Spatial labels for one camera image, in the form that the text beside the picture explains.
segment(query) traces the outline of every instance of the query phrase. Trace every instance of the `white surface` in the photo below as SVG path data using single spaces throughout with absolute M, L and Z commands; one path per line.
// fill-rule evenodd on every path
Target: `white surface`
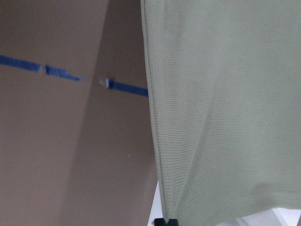
M 163 218 L 161 199 L 160 199 L 160 191 L 159 191 L 159 183 L 157 183 L 154 200 L 153 200 L 152 206 L 151 206 L 150 218 L 149 218 L 149 222 L 148 222 L 147 226 L 151 226 L 152 222 L 156 218 Z
M 243 218 L 223 222 L 217 226 L 296 226 L 301 215 L 301 210 L 288 210 L 275 208 L 262 211 Z M 151 226 L 156 218 L 162 218 L 159 184 L 157 183 L 150 218 L 147 226 Z

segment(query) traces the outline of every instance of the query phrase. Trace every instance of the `brown wall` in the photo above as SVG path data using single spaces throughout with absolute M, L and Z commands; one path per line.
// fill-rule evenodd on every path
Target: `brown wall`
M 139 0 L 0 0 L 0 225 L 147 224 L 156 186 Z

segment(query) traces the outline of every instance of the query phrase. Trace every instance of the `cloth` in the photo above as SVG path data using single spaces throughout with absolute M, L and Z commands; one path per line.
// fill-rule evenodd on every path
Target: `cloth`
M 301 209 L 301 1 L 142 0 L 166 222 Z

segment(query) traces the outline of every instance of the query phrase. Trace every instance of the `light green fabric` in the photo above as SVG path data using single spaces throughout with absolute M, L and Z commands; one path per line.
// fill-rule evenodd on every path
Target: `light green fabric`
M 142 0 L 163 214 L 301 209 L 301 1 Z

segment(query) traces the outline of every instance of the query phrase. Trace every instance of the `tape strip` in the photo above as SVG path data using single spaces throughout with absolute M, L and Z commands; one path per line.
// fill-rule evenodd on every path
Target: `tape strip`
M 14 59 L 14 58 L 2 56 L 2 55 L 0 55 L 0 64 L 10 66 L 10 67 L 22 68 L 22 69 L 34 71 L 34 72 L 39 72 L 40 68 L 41 68 L 40 64 L 36 64 L 36 63 L 29 62 L 29 61 L 24 61 L 24 60 L 19 60 L 19 59 Z
M 81 77 L 77 77 L 72 74 L 69 74 L 65 69 L 51 67 L 51 66 L 47 66 L 47 65 L 45 65 L 45 74 L 57 76 L 57 77 L 64 78 L 64 79 L 71 79 L 74 81 L 87 80 L 85 78 L 81 78 Z
M 128 93 L 133 93 L 133 94 L 137 94 L 140 96 L 144 96 L 144 97 L 148 97 L 149 93 L 147 91 L 147 89 L 144 88 L 140 88 L 137 86 L 131 86 L 131 85 L 127 85 L 121 82 L 115 82 L 111 79 L 106 79 L 105 80 L 105 86 L 107 89 L 116 89 L 119 91 L 124 91 L 124 92 L 128 92 Z

